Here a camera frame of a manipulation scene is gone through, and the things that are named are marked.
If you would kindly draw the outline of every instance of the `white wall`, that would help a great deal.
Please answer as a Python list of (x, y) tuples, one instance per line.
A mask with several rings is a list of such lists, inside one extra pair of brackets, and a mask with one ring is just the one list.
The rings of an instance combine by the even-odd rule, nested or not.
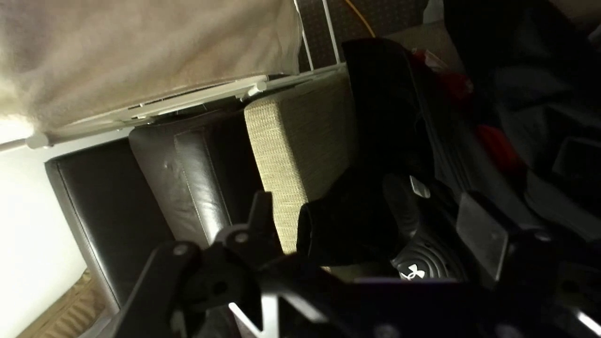
[(0, 338), (18, 337), (85, 271), (44, 164), (127, 134), (0, 153)]

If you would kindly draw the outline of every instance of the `white fabric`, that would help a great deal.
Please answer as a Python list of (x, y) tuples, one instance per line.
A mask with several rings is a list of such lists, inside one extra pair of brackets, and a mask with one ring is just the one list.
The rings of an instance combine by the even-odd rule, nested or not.
[(0, 0), (0, 130), (296, 74), (300, 48), (292, 0)]

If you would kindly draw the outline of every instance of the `beige fabric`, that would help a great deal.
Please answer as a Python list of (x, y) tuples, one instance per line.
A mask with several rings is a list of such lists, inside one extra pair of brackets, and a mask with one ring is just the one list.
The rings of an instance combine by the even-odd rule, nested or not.
[(300, 211), (352, 164), (356, 123), (347, 74), (316, 80), (247, 108), (247, 127), (285, 253), (298, 251)]
[(286, 0), (0, 0), (0, 132), (296, 74), (300, 48)]
[(20, 338), (76, 338), (95, 326), (106, 305), (87, 271), (76, 286), (46, 311)]

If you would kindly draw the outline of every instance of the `cable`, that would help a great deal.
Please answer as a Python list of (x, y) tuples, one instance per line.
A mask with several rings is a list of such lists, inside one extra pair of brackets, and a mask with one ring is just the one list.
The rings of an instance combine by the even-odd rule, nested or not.
[(365, 16), (360, 12), (360, 8), (352, 0), (345, 0), (345, 3), (356, 14), (356, 18), (363, 23), (363, 27), (369, 31), (369, 35), (373, 38), (377, 38), (373, 25), (369, 23), (369, 20), (365, 20)]

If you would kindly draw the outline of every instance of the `metal bar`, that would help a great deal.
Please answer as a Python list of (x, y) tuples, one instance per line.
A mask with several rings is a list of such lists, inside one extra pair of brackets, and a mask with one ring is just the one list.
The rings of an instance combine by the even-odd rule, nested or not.
[(303, 38), (303, 46), (305, 46), (309, 69), (311, 69), (311, 70), (316, 70), (316, 67), (315, 67), (315, 57), (313, 57), (313, 50), (309, 48), (309, 40), (307, 40), (307, 31), (305, 31), (305, 23), (303, 23), (303, 14), (301, 14), (301, 8), (300, 8), (300, 0), (294, 0), (294, 5), (296, 5), (296, 10), (298, 10), (298, 14), (300, 14), (300, 20), (301, 20), (301, 38)]
[(335, 35), (331, 8), (330, 8), (328, 0), (322, 0), (322, 5), (324, 5), (328, 31), (330, 31), (331, 42), (333, 42), (335, 59), (337, 59), (337, 65), (341, 65), (341, 53), (339, 53), (339, 42), (337, 42), (337, 35)]

